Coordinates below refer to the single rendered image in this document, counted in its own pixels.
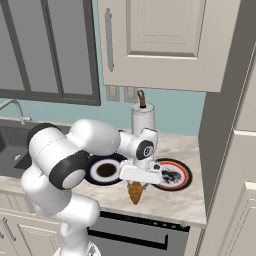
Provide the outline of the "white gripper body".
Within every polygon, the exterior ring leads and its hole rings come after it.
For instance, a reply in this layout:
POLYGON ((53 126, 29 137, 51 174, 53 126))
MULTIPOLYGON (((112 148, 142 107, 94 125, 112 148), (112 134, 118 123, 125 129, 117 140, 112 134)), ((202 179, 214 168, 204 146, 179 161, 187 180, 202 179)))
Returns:
POLYGON ((121 180, 159 184, 162 181, 161 166, 155 161, 124 160, 120 164, 119 178, 121 180))

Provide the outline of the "brown croissant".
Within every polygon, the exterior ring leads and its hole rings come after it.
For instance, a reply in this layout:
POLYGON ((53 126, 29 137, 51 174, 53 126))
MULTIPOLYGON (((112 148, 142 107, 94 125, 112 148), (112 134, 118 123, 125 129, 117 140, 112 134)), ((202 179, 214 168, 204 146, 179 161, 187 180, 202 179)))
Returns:
POLYGON ((143 187, 140 182, 133 182, 132 185, 128 189, 128 193, 131 201, 134 204, 137 204, 141 198, 143 192, 143 187))

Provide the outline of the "black and red rimmed plate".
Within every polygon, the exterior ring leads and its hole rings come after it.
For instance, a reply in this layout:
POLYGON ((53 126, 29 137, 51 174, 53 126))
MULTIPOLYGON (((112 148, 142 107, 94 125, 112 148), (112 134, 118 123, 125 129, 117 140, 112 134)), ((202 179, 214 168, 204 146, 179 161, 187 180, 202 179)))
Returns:
POLYGON ((154 187, 163 191, 176 192, 189 187, 193 181, 190 168, 183 162, 171 158, 158 158, 161 166, 162 181, 154 187))

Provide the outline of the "grey dishwasher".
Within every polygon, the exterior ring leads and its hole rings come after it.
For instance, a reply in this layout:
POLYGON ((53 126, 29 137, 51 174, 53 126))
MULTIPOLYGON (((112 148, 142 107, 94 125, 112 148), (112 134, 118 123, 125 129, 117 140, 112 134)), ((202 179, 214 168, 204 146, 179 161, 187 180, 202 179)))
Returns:
POLYGON ((190 231, 185 225, 106 211, 102 211, 98 221, 88 229, 160 243, 168 235, 167 250, 90 236, 102 256, 184 256, 190 231))

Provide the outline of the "beige tall cupboard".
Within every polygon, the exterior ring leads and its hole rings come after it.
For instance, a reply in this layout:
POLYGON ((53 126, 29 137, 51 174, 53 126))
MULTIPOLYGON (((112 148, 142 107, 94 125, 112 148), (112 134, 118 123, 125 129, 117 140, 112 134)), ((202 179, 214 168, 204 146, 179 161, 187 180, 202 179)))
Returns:
POLYGON ((219 256, 256 138, 237 135, 235 125, 256 56, 256 0, 240 0, 227 68, 219 93, 208 93, 199 130, 207 227, 196 256, 219 256))

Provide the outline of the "dark grey sink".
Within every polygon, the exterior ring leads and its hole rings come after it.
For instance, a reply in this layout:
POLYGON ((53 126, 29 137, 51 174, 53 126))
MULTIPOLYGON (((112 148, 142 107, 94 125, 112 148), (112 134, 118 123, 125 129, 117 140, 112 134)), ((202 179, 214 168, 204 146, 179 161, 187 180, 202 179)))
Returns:
POLYGON ((41 123, 0 119, 0 176, 21 178, 31 165, 27 138, 41 128, 41 123))

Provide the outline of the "beige base cupboard door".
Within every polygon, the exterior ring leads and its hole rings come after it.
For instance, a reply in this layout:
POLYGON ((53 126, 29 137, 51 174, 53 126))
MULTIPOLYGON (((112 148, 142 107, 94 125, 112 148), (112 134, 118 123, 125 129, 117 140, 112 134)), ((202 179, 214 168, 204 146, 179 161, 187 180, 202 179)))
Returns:
POLYGON ((12 245, 19 256, 53 256, 61 246, 59 223, 38 219, 35 216, 0 210, 0 224, 5 217, 16 237, 12 245))

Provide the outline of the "silver tap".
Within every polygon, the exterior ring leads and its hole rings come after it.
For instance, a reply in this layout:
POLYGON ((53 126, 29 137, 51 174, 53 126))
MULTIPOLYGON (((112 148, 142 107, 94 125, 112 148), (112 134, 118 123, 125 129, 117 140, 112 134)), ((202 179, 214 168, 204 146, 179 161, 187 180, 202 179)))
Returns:
POLYGON ((27 121, 32 121, 31 117, 26 117, 26 116, 23 115, 21 105, 16 99, 8 99, 5 102, 1 103, 0 104, 0 110, 3 110, 5 107, 9 106, 10 104, 15 105, 15 108, 16 108, 18 118, 20 120, 21 125, 25 125, 27 121))

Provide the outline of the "grey framed window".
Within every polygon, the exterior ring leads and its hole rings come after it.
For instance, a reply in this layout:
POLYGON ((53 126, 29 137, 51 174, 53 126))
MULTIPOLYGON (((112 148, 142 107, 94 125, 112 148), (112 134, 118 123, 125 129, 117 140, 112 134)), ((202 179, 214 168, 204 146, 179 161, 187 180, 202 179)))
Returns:
POLYGON ((0 0, 0 98, 101 104, 92 0, 0 0))

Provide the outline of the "grey wall socket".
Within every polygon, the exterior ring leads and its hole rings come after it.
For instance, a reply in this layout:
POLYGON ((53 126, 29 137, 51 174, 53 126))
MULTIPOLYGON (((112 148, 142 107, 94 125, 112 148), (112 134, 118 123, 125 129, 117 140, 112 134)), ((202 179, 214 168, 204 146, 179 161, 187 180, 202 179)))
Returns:
POLYGON ((137 91, 138 89, 136 87, 125 87, 124 101, 130 102, 130 103, 136 103, 138 101, 137 91))
POLYGON ((107 85, 106 86, 106 100, 107 101, 120 101, 120 90, 118 86, 107 85))

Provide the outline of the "beige wall cupboard door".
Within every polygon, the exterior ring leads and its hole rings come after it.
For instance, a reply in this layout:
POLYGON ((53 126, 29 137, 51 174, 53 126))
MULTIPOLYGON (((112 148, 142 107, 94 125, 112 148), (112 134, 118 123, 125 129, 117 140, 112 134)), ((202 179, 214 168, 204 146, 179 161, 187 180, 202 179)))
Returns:
POLYGON ((98 0, 106 85, 219 92, 240 0, 98 0), (114 69, 105 11, 112 13, 114 69))

